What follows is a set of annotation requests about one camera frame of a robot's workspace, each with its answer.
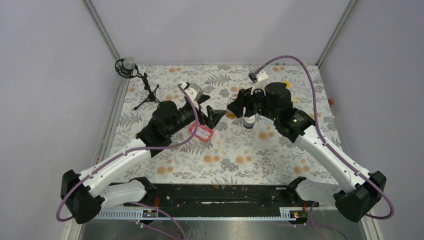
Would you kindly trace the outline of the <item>red pill organizer box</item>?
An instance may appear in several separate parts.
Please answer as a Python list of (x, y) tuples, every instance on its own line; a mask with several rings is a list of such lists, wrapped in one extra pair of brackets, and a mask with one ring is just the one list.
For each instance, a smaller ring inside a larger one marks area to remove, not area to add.
[(202, 125), (202, 124), (200, 124), (197, 127), (197, 131), (194, 133), (194, 136), (198, 140), (203, 141), (205, 143), (209, 142), (213, 135), (214, 135), (214, 131), (210, 129), (208, 126)]

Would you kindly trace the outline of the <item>white orange pill bottle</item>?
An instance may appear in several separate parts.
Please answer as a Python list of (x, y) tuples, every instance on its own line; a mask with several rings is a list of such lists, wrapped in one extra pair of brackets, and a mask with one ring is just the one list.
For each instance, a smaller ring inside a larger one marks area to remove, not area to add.
[(234, 111), (233, 111), (234, 102), (236, 101), (237, 97), (238, 97), (237, 93), (232, 93), (227, 99), (227, 107), (226, 107), (225, 116), (230, 120), (234, 120), (237, 118), (237, 116), (234, 114)]

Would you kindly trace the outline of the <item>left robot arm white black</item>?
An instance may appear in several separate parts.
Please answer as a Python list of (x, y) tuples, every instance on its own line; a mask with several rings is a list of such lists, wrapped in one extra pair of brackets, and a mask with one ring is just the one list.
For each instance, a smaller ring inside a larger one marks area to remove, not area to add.
[(104, 208), (140, 202), (144, 206), (152, 204), (155, 192), (149, 188), (144, 177), (126, 183), (112, 184), (118, 175), (138, 163), (151, 160), (163, 150), (185, 145), (202, 127), (213, 129), (225, 115), (225, 110), (206, 107), (201, 103), (210, 98), (187, 96), (183, 107), (170, 100), (158, 104), (147, 126), (137, 133), (125, 147), (102, 162), (76, 173), (73, 169), (62, 175), (61, 203), (56, 211), (59, 222), (75, 220), (84, 224), (96, 217)]

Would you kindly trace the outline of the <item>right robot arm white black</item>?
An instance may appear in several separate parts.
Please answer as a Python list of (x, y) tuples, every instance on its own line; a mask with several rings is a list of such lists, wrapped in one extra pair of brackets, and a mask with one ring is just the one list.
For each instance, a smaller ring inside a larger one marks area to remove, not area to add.
[(299, 206), (304, 201), (335, 207), (347, 220), (359, 222), (382, 198), (387, 178), (354, 162), (317, 130), (316, 122), (295, 108), (286, 84), (272, 82), (263, 89), (241, 89), (228, 106), (237, 118), (260, 115), (273, 122), (277, 132), (315, 158), (336, 184), (298, 177), (288, 184), (287, 201)]

